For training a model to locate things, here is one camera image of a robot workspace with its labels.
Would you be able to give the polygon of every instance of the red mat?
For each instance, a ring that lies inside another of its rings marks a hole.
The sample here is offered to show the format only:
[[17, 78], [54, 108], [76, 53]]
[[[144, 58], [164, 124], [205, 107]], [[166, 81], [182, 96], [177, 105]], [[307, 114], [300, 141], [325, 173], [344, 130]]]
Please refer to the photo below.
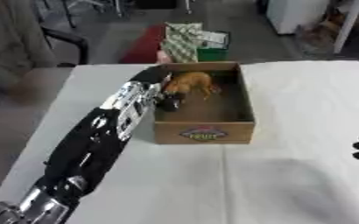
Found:
[[150, 26], [133, 47], [118, 61], [120, 64], [154, 64], [160, 42], [165, 38], [165, 25]]

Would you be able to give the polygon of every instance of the printed logo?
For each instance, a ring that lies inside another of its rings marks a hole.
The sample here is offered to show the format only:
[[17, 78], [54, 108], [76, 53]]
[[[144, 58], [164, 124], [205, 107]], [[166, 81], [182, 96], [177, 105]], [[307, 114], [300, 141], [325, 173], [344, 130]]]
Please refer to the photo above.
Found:
[[212, 126], [200, 126], [195, 129], [186, 130], [180, 133], [180, 135], [196, 141], [206, 142], [216, 140], [219, 137], [225, 137], [227, 133], [219, 129], [215, 129]]

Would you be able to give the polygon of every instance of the toy dog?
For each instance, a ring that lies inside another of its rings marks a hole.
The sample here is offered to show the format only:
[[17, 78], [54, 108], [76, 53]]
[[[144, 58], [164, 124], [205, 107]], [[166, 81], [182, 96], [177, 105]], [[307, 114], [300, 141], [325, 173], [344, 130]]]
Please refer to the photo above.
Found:
[[212, 85], [211, 76], [202, 72], [184, 73], [173, 79], [165, 87], [165, 93], [169, 95], [188, 94], [193, 88], [199, 88], [204, 93], [206, 100], [211, 92], [218, 92], [218, 88]]

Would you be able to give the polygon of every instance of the cardboard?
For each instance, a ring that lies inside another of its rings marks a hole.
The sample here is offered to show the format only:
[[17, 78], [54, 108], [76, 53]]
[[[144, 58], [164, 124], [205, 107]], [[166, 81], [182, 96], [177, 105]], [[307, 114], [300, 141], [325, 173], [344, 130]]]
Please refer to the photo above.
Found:
[[244, 84], [241, 68], [235, 62], [167, 64], [173, 75], [206, 72], [222, 91], [203, 100], [194, 89], [176, 112], [155, 112], [157, 144], [248, 144], [256, 121]]

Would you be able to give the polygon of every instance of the green box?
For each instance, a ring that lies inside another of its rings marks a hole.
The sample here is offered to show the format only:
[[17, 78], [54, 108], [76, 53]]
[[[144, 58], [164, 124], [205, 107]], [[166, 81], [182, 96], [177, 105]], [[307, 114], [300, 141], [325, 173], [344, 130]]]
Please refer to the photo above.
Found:
[[197, 48], [197, 58], [199, 61], [220, 61], [226, 60], [227, 51], [229, 50], [230, 35], [225, 31], [217, 31], [227, 35], [226, 41], [221, 48], [199, 47]]

